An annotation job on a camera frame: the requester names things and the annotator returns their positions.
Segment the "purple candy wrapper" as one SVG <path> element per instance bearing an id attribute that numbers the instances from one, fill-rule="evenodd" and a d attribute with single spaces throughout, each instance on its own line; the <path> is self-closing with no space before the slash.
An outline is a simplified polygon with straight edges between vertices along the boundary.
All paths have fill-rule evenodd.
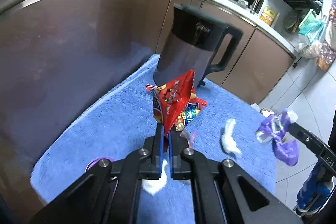
<path id="1" fill-rule="evenodd" d="M 264 120 L 255 132 L 256 139 L 261 144 L 271 143 L 275 157 L 288 166 L 298 163 L 299 148 L 295 140 L 288 141 L 285 137 L 289 128 L 298 120 L 298 115 L 292 110 L 284 110 L 277 116 L 270 109 L 262 109 Z"/>

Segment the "red chip bag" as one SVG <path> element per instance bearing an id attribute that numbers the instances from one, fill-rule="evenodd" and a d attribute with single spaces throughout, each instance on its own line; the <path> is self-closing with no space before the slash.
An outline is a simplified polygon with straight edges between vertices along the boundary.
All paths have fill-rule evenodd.
<path id="1" fill-rule="evenodd" d="M 196 95 L 194 76 L 189 70 L 162 86 L 146 85 L 146 93 L 153 97 L 154 119 L 163 125 L 165 136 L 170 130 L 182 132 L 207 107 Z"/>

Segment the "brown kitchen cabinets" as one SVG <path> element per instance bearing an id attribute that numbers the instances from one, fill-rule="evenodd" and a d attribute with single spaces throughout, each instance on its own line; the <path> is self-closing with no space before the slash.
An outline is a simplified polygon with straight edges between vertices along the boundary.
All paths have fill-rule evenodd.
<path id="1" fill-rule="evenodd" d="M 161 51 L 173 5 L 204 0 L 1 0 L 1 166 L 23 222 L 33 166 L 104 92 Z"/>

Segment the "white crumpled tissue near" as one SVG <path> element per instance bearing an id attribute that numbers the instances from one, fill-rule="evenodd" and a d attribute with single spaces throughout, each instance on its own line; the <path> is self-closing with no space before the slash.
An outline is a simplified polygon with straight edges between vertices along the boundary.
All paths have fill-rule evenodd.
<path id="1" fill-rule="evenodd" d="M 142 189 L 151 196 L 155 196 L 165 187 L 167 183 L 167 174 L 165 172 L 165 168 L 167 165 L 168 162 L 164 159 L 162 162 L 161 177 L 158 180 L 142 180 Z"/>

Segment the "white crumpled tissue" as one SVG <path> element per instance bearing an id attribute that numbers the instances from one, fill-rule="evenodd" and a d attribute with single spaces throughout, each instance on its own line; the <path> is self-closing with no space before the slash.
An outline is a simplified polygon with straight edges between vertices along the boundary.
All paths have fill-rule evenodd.
<path id="1" fill-rule="evenodd" d="M 235 156 L 239 157 L 242 155 L 242 152 L 237 147 L 236 141 L 232 137 L 235 125 L 235 119 L 230 118 L 226 121 L 224 133 L 222 134 L 220 141 L 225 153 L 232 153 Z"/>
<path id="2" fill-rule="evenodd" d="M 142 189 L 151 196 L 155 196 L 165 187 L 167 183 L 167 174 L 165 172 L 165 168 L 167 165 L 168 162 L 164 159 L 162 162 L 161 177 L 158 180 L 142 180 Z"/>

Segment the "patterned hanging apron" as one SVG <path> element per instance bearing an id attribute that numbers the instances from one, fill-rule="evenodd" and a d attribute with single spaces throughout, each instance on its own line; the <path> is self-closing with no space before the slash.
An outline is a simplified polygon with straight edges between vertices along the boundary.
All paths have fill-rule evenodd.
<path id="1" fill-rule="evenodd" d="M 322 43 L 322 48 L 317 59 L 317 66 L 322 70 L 327 71 L 335 61 L 335 0 L 333 0 L 328 23 L 325 31 L 325 38 Z"/>

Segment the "grey black electric kettle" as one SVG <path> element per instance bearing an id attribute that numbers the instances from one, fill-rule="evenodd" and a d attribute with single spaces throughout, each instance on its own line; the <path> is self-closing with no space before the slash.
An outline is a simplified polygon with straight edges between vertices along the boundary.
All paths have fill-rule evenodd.
<path id="1" fill-rule="evenodd" d="M 236 50 L 243 32 L 201 9 L 174 5 L 173 25 L 154 72 L 161 86 L 189 70 L 194 71 L 194 87 L 206 75 L 223 71 Z"/>

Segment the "green plastic bag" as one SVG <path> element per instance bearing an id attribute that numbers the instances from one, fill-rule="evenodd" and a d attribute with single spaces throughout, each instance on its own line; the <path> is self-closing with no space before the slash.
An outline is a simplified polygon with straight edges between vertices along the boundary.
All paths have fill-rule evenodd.
<path id="1" fill-rule="evenodd" d="M 310 9 L 298 26 L 300 41 L 310 46 L 313 42 L 320 39 L 324 26 L 325 22 L 318 18 L 313 9 Z"/>

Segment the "yellow detergent bottle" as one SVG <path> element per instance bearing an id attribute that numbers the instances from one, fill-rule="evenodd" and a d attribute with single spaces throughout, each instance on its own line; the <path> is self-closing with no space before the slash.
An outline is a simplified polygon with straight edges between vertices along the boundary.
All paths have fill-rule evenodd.
<path id="1" fill-rule="evenodd" d="M 270 8 L 269 5 L 266 5 L 264 9 L 262 10 L 262 13 L 260 15 L 260 20 L 268 24 L 268 26 L 271 26 L 273 24 L 275 17 L 276 17 L 276 13 Z"/>

